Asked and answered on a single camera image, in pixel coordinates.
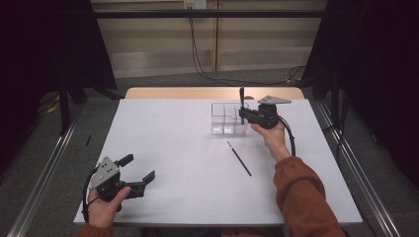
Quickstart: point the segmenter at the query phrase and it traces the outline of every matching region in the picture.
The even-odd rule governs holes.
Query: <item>wall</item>
[[[179,10],[183,1],[92,0],[95,10]],[[208,9],[322,10],[325,0],[208,0]],[[194,72],[189,19],[98,20],[115,76]],[[304,65],[320,19],[194,19],[205,71]]]

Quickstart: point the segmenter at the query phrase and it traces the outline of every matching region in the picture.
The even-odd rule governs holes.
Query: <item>black curtain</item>
[[[34,124],[40,98],[62,78],[79,102],[82,87],[116,89],[92,13],[89,0],[0,1],[0,172]]]
[[[365,0],[342,9],[353,3],[329,0],[327,12],[343,14],[322,20],[303,81],[321,98],[337,75],[394,164],[419,188],[419,2]]]

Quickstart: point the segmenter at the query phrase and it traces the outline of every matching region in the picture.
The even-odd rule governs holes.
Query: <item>human hand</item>
[[[114,223],[118,206],[129,195],[131,187],[121,189],[111,201],[107,202],[100,198],[99,192],[95,189],[89,193],[89,224],[95,227],[107,228]]]
[[[282,123],[278,122],[272,129],[265,129],[258,124],[252,124],[250,127],[263,136],[265,145],[277,162],[291,156],[286,147],[285,127]]]

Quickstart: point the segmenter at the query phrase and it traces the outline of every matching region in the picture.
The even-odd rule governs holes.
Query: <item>orange sleeve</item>
[[[84,224],[76,237],[114,237],[115,233],[112,227],[99,228],[91,226],[88,223]]]
[[[277,205],[293,237],[345,236],[326,202],[317,174],[298,157],[289,157],[275,166]]]

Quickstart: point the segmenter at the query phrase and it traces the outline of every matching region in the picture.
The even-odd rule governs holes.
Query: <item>transparent organizer box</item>
[[[246,134],[248,122],[244,119],[242,124],[238,110],[240,103],[212,103],[212,134]]]

